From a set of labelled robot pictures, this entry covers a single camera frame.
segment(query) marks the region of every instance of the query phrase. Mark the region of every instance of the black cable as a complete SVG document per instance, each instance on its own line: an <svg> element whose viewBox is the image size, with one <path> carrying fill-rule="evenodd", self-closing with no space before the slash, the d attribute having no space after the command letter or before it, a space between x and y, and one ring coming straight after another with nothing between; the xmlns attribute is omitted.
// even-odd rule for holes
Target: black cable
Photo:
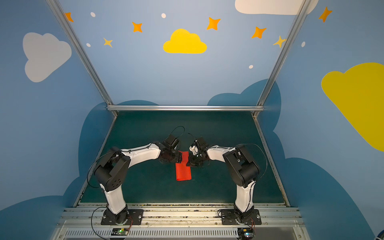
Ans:
<svg viewBox="0 0 384 240"><path fill-rule="evenodd" d="M252 185L251 188L249 189L249 203L248 203L247 208L245 209L245 211L248 210L249 205L251 204L251 189L255 186L255 184L256 184L256 181L253 183L253 185Z"/></svg>
<svg viewBox="0 0 384 240"><path fill-rule="evenodd" d="M248 227L250 227L252 229L252 233L253 233L253 236L250 240L252 240L254 237L255 237L255 230L253 229L253 227L251 227L250 225L246 224Z"/></svg>
<svg viewBox="0 0 384 240"><path fill-rule="evenodd" d="M262 154L264 155L265 162L266 162L265 170L264 170L264 173L262 174L262 176L259 177L259 178L255 181L255 183L256 183L256 182L259 181L259 180L264 176L264 174L266 173L266 170L267 170L267 168L268 168L268 159L267 159L266 155L264 154L263 150L262 150L262 149L259 147L259 145L257 145L257 144L254 144L254 143L241 143L241 144L236 145L235 147L237 147L237 146L239 146L239 145L255 145L255 146L257 146L257 147L260 149L260 151L261 151Z"/></svg>
<svg viewBox="0 0 384 240"><path fill-rule="evenodd" d="M96 210L98 210L98 209L100 209L100 208L102 208L102 207L98 207L98 208L96 208L95 210L93 210L93 213L92 213L92 216L91 216L91 227L92 227L93 232L94 232L97 236L99 236L99 238L102 238L102 239L104 239L104 240L108 240L108 239L106 239L106 238L103 238L103 237L100 236L99 234L97 234L97 233L95 232L95 230L93 229L93 224L92 224L93 214L95 213Z"/></svg>
<svg viewBox="0 0 384 240"><path fill-rule="evenodd" d="M129 153L131 153L132 151L143 150L143 149L149 148L151 145L152 145L152 143L150 143L148 146L146 146L146 147L142 147L142 148L140 148L140 149L135 149L135 150L129 149L128 151L122 151L122 150L120 150L120 151L118 151L118 152L129 152Z"/></svg>
<svg viewBox="0 0 384 240"><path fill-rule="evenodd" d="M92 165L91 165L91 166L89 167L89 169L88 169L88 173L87 173L87 183L88 183L88 185L89 185L90 187L92 187L92 188L100 188L100 187L92 186L92 185L89 183L89 179L88 179L89 171L92 169L92 166L93 166L93 165L94 165L100 158L104 157L104 156L107 155L108 153L111 153L111 152L107 152L106 154L101 155L100 157L98 157L98 158L92 163Z"/></svg>
<svg viewBox="0 0 384 240"><path fill-rule="evenodd" d="M188 134L191 135L195 139L195 141L197 141L197 139L191 133L188 133Z"/></svg>
<svg viewBox="0 0 384 240"><path fill-rule="evenodd" d="M222 213L222 211L223 211L223 209L219 209L219 210L217 210L217 215L218 215L221 219L234 219L234 218L241 218L241 217L242 217L242 216L238 215L236 212L233 212L233 215L234 215L233 218L228 218L228 217L225 217L225 216L223 216L223 215L220 216L219 213ZM253 236L252 236L252 238L250 239L250 240L252 240L252 239L255 237L255 230L254 230L250 225L248 225L248 224L246 224L246 223L245 223L245 225L247 225L248 227L250 227L250 228L252 229Z"/></svg>
<svg viewBox="0 0 384 240"><path fill-rule="evenodd" d="M181 136L185 133L185 127L184 127L184 126L177 126L177 127L175 127L175 128L172 130L172 132L171 132L170 134L172 134L173 131L175 131L176 128L178 128L178 127L182 127L182 128L184 129L184 130L183 130L183 133L182 133L180 136L178 136L178 137L181 137Z"/></svg>
<svg viewBox="0 0 384 240"><path fill-rule="evenodd" d="M180 145L180 144L177 144L175 151L179 151L180 148L181 148L181 145Z"/></svg>

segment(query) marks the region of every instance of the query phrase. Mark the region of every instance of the vent grille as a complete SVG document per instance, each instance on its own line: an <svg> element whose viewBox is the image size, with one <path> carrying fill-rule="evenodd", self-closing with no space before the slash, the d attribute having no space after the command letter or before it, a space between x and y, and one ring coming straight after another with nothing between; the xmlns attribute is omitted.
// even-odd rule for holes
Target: vent grille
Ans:
<svg viewBox="0 0 384 240"><path fill-rule="evenodd" d="M108 238L111 235L112 228L95 231L102 237ZM65 239L71 238L92 238L97 235L91 228L68 228L65 233ZM233 238L237 237L237 228L133 228L129 232L128 238Z"/></svg>
<svg viewBox="0 0 384 240"><path fill-rule="evenodd" d="M95 232L97 234L99 234L100 236L102 237L109 237L111 235L111 230L106 229L106 230L97 230L95 229ZM71 237L76 237L76 238L79 238L79 237L92 237L92 236L96 236L98 237L91 228L78 228L78 229L73 229L71 230L70 228L67 230L67 232L65 233L65 237L67 238L71 238Z"/></svg>
<svg viewBox="0 0 384 240"><path fill-rule="evenodd" d="M237 231L233 229L133 229L128 237L151 238L151 237L236 237Z"/></svg>

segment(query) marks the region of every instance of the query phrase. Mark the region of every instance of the dark green table surface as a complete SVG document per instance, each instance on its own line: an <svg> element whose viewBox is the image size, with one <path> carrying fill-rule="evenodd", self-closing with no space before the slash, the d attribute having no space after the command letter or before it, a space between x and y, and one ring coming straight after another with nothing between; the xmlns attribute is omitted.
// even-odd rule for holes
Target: dark green table surface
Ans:
<svg viewBox="0 0 384 240"><path fill-rule="evenodd" d="M259 134L250 112L120 112L108 137L103 154L111 147L134 148L152 141L163 141L177 126L185 127L179 137L180 150L187 151L194 139L203 136L207 143L231 147L241 143L254 143L263 150ZM174 135L182 133L182 128ZM260 149L248 145L247 149L265 170L266 161ZM232 181L225 163L206 162L202 168L191 168L192 180L176 181L175 163L162 164L148 160L129 168L122 185L124 199L128 203L147 202L221 202L234 203L236 184ZM94 176L90 183L97 186ZM106 202L101 189L87 186L81 202ZM284 202L271 167L256 183L253 202Z"/></svg>

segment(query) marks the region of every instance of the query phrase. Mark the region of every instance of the red cloth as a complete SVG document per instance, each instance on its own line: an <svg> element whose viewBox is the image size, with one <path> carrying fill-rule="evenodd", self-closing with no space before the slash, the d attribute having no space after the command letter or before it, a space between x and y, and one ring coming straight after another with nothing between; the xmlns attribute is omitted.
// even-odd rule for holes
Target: red cloth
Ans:
<svg viewBox="0 0 384 240"><path fill-rule="evenodd" d="M181 152L182 153L182 161L181 163L176 163L176 180L177 181L184 181L184 180L191 180L191 167L187 167L188 162L188 152Z"/></svg>

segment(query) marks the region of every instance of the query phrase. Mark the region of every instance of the black mounting plate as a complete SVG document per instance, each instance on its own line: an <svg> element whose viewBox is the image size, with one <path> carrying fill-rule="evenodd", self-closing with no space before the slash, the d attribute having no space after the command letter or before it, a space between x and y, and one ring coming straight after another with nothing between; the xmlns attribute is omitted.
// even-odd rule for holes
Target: black mounting plate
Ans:
<svg viewBox="0 0 384 240"><path fill-rule="evenodd" d="M221 223L223 225L240 225L236 222L234 209L221 209L221 216L226 218L226 219L224 219L224 218L221 219ZM260 217L259 210L254 209L252 214L249 217L247 217L243 221L243 223L251 226L252 225L251 218L255 222L255 225L261 225L262 224L262 219Z"/></svg>
<svg viewBox="0 0 384 240"><path fill-rule="evenodd" d="M128 212L129 212L128 216L130 216L133 219L132 225L140 225L144 210L143 209L128 209ZM128 220L124 224L124 226L127 226L127 225L130 226L131 225L132 219L130 217L128 217ZM106 214L103 215L103 218L101 219L101 224L102 225L119 225L114 221L114 219L109 218L108 215L106 215Z"/></svg>

